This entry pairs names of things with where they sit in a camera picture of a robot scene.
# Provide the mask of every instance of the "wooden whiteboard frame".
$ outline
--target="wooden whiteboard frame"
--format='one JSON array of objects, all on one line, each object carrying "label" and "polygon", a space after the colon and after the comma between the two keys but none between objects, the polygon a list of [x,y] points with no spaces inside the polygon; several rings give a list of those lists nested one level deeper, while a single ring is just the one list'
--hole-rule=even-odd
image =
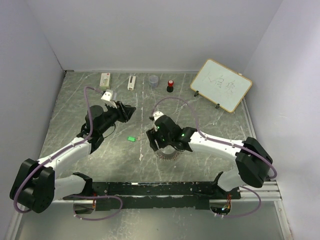
[{"label": "wooden whiteboard frame", "polygon": [[[244,79],[246,79],[246,80],[248,80],[248,81],[250,82],[250,86],[248,87],[248,89],[247,89],[246,92],[243,94],[243,96],[241,97],[241,99],[239,100],[239,102],[237,103],[237,105],[234,107],[234,109],[233,109],[232,111],[228,111],[228,110],[225,109],[223,106],[219,105],[220,108],[222,108],[223,110],[227,111],[228,113],[233,113],[233,112],[236,110],[236,108],[238,107],[238,105],[241,103],[242,99],[244,99],[245,95],[247,94],[247,92],[249,91],[249,89],[252,87],[252,84],[253,84],[253,83],[252,83],[252,81],[251,81],[250,79],[242,76],[240,73],[231,70],[230,68],[228,68],[228,67],[220,64],[219,62],[217,62],[217,61],[215,61],[215,60],[213,60],[213,59],[211,59],[211,58],[208,58],[208,59],[205,61],[205,63],[203,64],[203,66],[201,67],[201,69],[198,71],[198,73],[196,74],[195,78],[192,80],[192,82],[191,82],[191,84],[190,84],[190,88],[191,88],[193,91],[195,91],[195,92],[198,91],[198,90],[193,89],[193,88],[192,88],[192,84],[194,83],[195,79],[198,77],[199,73],[201,72],[201,70],[204,68],[204,66],[206,65],[206,63],[207,63],[208,61],[213,61],[213,62],[215,62],[216,64],[224,67],[225,69],[228,69],[229,71],[237,74],[238,76],[240,76],[240,77],[242,77],[242,78],[244,78]],[[201,92],[198,92],[198,94],[201,95],[202,97],[208,99],[210,102],[212,102],[212,103],[214,103],[214,104],[216,104],[216,105],[218,104],[217,102],[215,102],[215,101],[209,99],[208,97],[202,95]]]}]

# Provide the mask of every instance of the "white wall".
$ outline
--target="white wall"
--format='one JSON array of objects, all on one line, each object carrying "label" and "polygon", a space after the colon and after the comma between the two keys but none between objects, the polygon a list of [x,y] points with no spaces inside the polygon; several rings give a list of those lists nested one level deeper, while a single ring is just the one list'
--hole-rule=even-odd
[{"label": "white wall", "polygon": [[65,70],[243,72],[282,0],[27,0]]},{"label": "white wall", "polygon": [[0,239],[20,164],[39,157],[63,71],[24,0],[0,1]]},{"label": "white wall", "polygon": [[319,239],[320,1],[284,0],[244,75],[258,139],[273,157],[297,240]]}]

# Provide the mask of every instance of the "red object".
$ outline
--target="red object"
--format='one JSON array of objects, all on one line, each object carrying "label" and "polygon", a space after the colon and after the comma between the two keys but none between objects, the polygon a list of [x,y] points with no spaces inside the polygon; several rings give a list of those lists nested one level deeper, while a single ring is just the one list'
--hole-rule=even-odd
[{"label": "red object", "polygon": [[172,87],[173,85],[174,85],[174,81],[169,80],[169,81],[168,81],[168,86],[169,86],[169,87]]}]

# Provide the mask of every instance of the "clear plastic cup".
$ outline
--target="clear plastic cup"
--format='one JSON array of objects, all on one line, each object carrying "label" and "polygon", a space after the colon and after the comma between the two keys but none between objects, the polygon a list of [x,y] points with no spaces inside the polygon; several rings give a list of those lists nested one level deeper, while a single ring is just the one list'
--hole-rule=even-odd
[{"label": "clear plastic cup", "polygon": [[152,88],[158,87],[159,77],[156,76],[156,75],[151,75],[151,76],[149,77],[149,83],[150,83],[150,86],[151,86]]}]

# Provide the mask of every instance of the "small white box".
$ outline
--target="small white box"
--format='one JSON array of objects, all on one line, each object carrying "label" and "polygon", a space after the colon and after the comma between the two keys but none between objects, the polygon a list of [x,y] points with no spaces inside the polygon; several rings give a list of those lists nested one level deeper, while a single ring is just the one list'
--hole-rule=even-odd
[{"label": "small white box", "polygon": [[110,89],[110,73],[101,73],[100,78],[100,89],[107,90]]},{"label": "small white box", "polygon": [[133,91],[135,89],[136,76],[129,76],[128,90]]}]

